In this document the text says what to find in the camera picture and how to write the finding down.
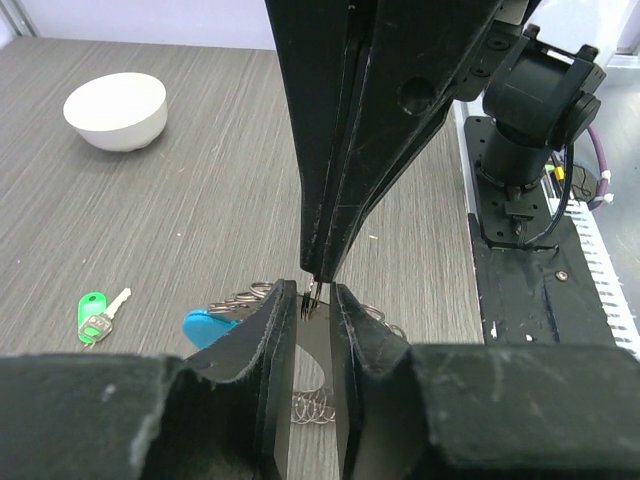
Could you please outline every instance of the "silver key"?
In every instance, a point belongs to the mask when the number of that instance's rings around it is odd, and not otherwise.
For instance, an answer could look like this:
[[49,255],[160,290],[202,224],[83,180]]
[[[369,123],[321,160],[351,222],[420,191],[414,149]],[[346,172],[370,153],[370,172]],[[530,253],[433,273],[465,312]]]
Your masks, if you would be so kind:
[[115,300],[109,304],[104,312],[98,315],[91,315],[82,322],[82,325],[78,328],[78,333],[91,339],[91,343],[88,344],[89,346],[92,347],[96,343],[101,342],[111,333],[113,330],[113,317],[115,317],[120,306],[126,302],[130,296],[131,289],[125,288],[122,293],[120,293],[120,295],[118,295]]

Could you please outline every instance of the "screw hole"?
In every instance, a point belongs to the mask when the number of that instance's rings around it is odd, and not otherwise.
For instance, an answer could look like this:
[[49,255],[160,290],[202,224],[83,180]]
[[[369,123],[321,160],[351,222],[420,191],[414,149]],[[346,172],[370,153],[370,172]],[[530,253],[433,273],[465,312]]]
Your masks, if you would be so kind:
[[414,77],[400,89],[398,104],[409,115],[420,115],[433,100],[434,90],[429,81],[423,77]]

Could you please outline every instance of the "bowl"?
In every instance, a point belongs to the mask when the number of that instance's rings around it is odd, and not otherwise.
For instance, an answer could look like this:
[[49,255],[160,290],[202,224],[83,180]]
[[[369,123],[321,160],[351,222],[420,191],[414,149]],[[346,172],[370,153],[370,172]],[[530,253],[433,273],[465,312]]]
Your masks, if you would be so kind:
[[76,89],[64,118],[91,145],[130,152],[149,145],[167,124],[167,91],[144,73],[116,73]]

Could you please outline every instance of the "wood grain tabletop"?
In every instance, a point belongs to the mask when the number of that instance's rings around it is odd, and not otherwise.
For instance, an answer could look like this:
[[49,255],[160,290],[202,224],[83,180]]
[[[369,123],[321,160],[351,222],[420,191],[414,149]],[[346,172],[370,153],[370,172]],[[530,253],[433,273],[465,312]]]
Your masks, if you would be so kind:
[[[77,303],[132,297],[96,353],[195,348],[195,308],[253,281],[295,279],[300,186],[276,54],[17,39],[0,51],[0,353],[81,352]],[[101,75],[168,92],[149,147],[88,145],[62,116]],[[412,342],[480,342],[465,190],[450,118],[365,223],[339,280]],[[319,383],[305,359],[296,384]],[[292,479],[338,478],[333,425],[292,426]]]

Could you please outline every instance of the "green key fob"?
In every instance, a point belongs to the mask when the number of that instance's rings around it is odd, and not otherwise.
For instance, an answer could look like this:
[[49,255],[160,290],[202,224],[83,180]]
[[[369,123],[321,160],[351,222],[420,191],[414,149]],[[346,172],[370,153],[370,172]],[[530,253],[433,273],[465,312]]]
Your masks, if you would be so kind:
[[[87,293],[78,302],[78,328],[82,325],[87,318],[91,315],[99,315],[107,309],[107,297],[100,292]],[[95,328],[88,328],[86,330],[91,336],[100,335],[100,332]],[[78,338],[84,343],[93,343],[93,341],[86,335],[78,334]]]

